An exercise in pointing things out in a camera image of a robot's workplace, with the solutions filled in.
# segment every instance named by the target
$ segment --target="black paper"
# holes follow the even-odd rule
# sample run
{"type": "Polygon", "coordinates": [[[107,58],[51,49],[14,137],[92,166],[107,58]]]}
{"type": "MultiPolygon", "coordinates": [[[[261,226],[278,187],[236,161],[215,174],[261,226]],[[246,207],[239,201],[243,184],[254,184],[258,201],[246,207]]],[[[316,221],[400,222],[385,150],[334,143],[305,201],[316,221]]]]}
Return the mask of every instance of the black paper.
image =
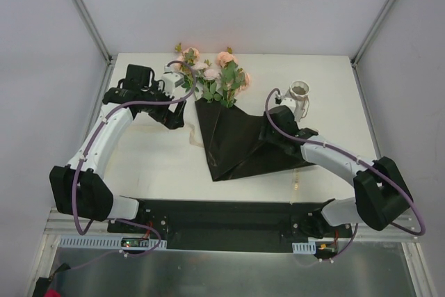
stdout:
{"type": "Polygon", "coordinates": [[[300,156],[259,140],[266,117],[248,115],[220,102],[195,103],[207,164],[213,181],[238,179],[309,166],[300,156]]]}

